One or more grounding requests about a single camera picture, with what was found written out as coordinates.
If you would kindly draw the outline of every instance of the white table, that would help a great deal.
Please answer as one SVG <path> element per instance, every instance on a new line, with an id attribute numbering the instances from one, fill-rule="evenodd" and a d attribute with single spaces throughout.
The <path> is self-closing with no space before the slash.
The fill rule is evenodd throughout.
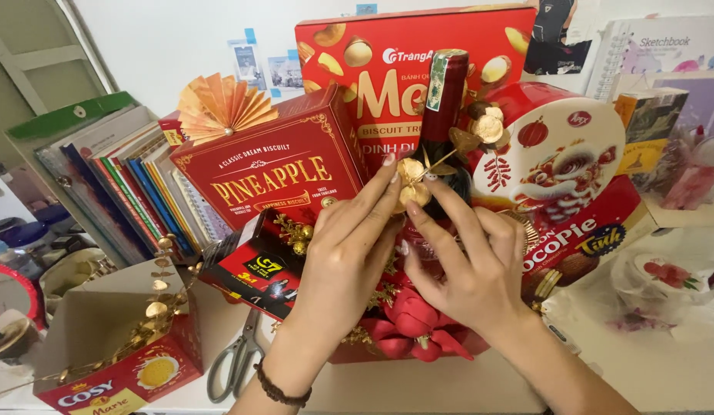
<path id="1" fill-rule="evenodd" d="M 633 247 L 682 252 L 714 259 L 714 228 L 675 230 L 648 237 Z M 600 277 L 607 267 L 585 278 Z M 584 287 L 585 281 L 573 286 Z M 194 288 L 201 310 L 204 365 L 241 334 L 246 305 L 227 304 L 203 284 Z M 714 341 L 682 344 L 662 332 L 622 335 L 585 312 L 559 325 L 582 347 L 581 357 L 600 366 L 603 378 L 642 412 L 714 410 Z M 272 319 L 260 323 L 258 341 L 267 349 Z M 206 377 L 200 377 L 142 409 L 147 413 L 223 413 L 234 403 L 209 402 Z M 493 349 L 474 362 L 446 357 L 434 363 L 417 360 L 329 365 L 314 384 L 302 413 L 540 413 L 544 404 L 528 384 Z M 47 410 L 29 387 L 0 398 L 0 409 Z"/>

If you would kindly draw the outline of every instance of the red ribbon bow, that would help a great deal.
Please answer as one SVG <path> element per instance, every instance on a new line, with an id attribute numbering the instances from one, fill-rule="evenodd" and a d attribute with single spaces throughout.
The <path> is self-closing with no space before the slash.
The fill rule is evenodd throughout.
<path id="1" fill-rule="evenodd" d="M 410 288 L 401 287 L 393 307 L 383 306 L 389 320 L 363 318 L 362 325 L 375 345 L 391 359 L 402 359 L 408 353 L 424 362 L 433 362 L 442 352 L 454 352 L 474 360 L 462 346 L 469 329 L 438 312 Z M 416 337 L 427 336 L 426 349 Z"/>

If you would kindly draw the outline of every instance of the shelf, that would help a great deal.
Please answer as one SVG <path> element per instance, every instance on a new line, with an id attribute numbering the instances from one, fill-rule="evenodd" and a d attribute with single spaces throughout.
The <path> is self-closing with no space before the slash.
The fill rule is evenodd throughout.
<path id="1" fill-rule="evenodd" d="M 703 203 L 694 211 L 671 211 L 659 207 L 659 200 L 654 195 L 642 194 L 641 199 L 659 227 L 714 226 L 714 203 Z"/>

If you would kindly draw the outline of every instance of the poster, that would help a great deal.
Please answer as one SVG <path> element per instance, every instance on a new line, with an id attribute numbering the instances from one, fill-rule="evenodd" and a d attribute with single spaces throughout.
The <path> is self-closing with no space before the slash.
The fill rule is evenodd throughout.
<path id="1" fill-rule="evenodd" d="M 527 0 L 536 8 L 524 70 L 534 75 L 578 74 L 592 43 L 599 0 Z"/>
<path id="2" fill-rule="evenodd" d="M 260 51 L 256 43 L 246 39 L 228 41 L 234 53 L 234 76 L 237 80 L 246 80 L 250 87 L 267 90 L 265 74 L 260 64 Z"/>
<path id="3" fill-rule="evenodd" d="M 270 66 L 270 80 L 273 88 L 282 91 L 293 91 L 303 88 L 301 65 L 296 52 L 295 59 L 289 56 L 276 56 L 268 58 Z"/>

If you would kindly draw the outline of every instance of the red lantern illustration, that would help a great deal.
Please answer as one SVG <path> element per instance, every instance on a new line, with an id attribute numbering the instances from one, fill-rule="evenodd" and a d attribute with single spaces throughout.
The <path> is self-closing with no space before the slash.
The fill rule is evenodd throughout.
<path id="1" fill-rule="evenodd" d="M 549 129 L 544 124 L 544 121 L 541 120 L 542 118 L 544 118 L 543 115 L 537 121 L 525 125 L 518 132 L 518 142 L 524 148 L 541 144 L 546 139 L 546 136 L 549 135 Z"/>

